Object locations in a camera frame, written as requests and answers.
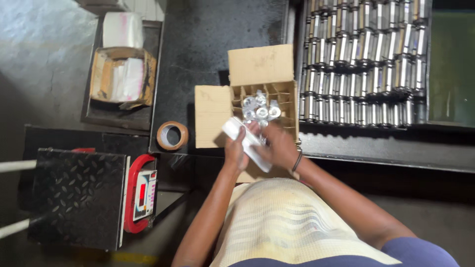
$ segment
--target white plastic bag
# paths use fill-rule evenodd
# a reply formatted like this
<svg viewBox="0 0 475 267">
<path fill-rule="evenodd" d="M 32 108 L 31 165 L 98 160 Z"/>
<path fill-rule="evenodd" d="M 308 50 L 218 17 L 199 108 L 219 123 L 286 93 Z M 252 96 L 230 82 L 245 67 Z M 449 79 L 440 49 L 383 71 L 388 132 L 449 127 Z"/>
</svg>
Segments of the white plastic bag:
<svg viewBox="0 0 475 267">
<path fill-rule="evenodd" d="M 102 45 L 143 47 L 142 18 L 133 12 L 107 12 L 102 26 Z"/>
</svg>

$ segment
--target open cardboard box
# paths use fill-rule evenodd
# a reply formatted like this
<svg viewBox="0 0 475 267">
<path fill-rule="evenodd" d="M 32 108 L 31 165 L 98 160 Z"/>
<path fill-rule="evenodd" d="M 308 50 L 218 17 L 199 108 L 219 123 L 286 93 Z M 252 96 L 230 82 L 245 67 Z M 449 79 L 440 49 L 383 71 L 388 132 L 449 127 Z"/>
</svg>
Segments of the open cardboard box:
<svg viewBox="0 0 475 267">
<path fill-rule="evenodd" d="M 282 113 L 273 120 L 298 141 L 297 84 L 294 81 L 293 45 L 277 45 L 228 51 L 231 86 L 195 86 L 196 148 L 224 147 L 226 135 L 222 125 L 232 116 L 242 119 L 243 100 L 255 96 L 257 90 L 266 94 L 267 105 L 277 100 Z M 273 167 L 262 172 L 253 162 L 237 182 L 262 178 L 293 177 L 288 170 Z"/>
<path fill-rule="evenodd" d="M 152 105 L 153 90 L 155 89 L 155 73 L 157 60 L 143 48 L 113 47 L 98 48 L 94 54 L 91 71 L 90 96 L 91 99 L 110 102 L 114 67 L 124 64 L 127 58 L 134 57 L 143 60 L 143 81 L 140 97 L 134 101 L 120 102 L 120 109 L 132 109 L 140 105 Z"/>
</svg>

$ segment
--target brown tape roll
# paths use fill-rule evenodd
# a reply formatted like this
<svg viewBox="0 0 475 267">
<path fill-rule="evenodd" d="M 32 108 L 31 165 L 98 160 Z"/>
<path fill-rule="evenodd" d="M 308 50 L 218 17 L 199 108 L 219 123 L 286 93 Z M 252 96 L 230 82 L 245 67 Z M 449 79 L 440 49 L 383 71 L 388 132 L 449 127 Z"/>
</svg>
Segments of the brown tape roll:
<svg viewBox="0 0 475 267">
<path fill-rule="evenodd" d="M 176 145 L 172 145 L 167 138 L 168 131 L 177 127 L 180 130 L 180 141 Z M 177 150 L 188 143 L 188 129 L 178 122 L 165 122 L 157 131 L 157 142 L 166 150 Z"/>
</svg>

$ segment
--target black table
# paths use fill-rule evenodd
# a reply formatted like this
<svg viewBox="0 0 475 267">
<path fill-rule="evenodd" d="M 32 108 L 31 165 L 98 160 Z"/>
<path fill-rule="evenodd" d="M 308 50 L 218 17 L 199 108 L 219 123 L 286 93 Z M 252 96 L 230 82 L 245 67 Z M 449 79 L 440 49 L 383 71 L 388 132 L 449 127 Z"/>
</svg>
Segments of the black table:
<svg viewBox="0 0 475 267">
<path fill-rule="evenodd" d="M 156 142 L 160 125 L 177 121 L 188 127 L 190 141 L 175 153 L 223 156 L 222 149 L 195 148 L 194 86 L 228 84 L 230 49 L 284 43 L 287 10 L 294 2 L 171 1 L 162 28 L 150 153 L 164 152 Z M 296 16 L 299 25 L 299 12 Z M 471 136 L 432 129 L 388 132 L 303 123 L 299 134 L 301 148 L 311 158 L 475 173 Z"/>
<path fill-rule="evenodd" d="M 194 87 L 229 85 L 228 50 L 282 44 L 288 0 L 169 1 L 162 26 L 150 153 L 161 153 L 158 128 L 176 121 L 189 143 L 176 153 L 223 156 L 222 149 L 195 149 Z"/>
</svg>

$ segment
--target black wrist band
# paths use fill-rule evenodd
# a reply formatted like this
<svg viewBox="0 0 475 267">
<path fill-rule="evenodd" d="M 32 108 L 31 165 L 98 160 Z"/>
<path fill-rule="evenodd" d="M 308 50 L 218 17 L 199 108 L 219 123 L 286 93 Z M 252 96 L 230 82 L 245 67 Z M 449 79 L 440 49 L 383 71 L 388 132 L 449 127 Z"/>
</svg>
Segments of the black wrist band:
<svg viewBox="0 0 475 267">
<path fill-rule="evenodd" d="M 297 166 L 298 166 L 298 164 L 299 164 L 301 158 L 302 158 L 302 150 L 301 150 L 300 153 L 298 154 L 297 162 L 295 162 L 295 165 L 294 165 L 294 167 L 292 168 L 292 172 L 294 172 L 295 170 L 297 170 Z"/>
</svg>

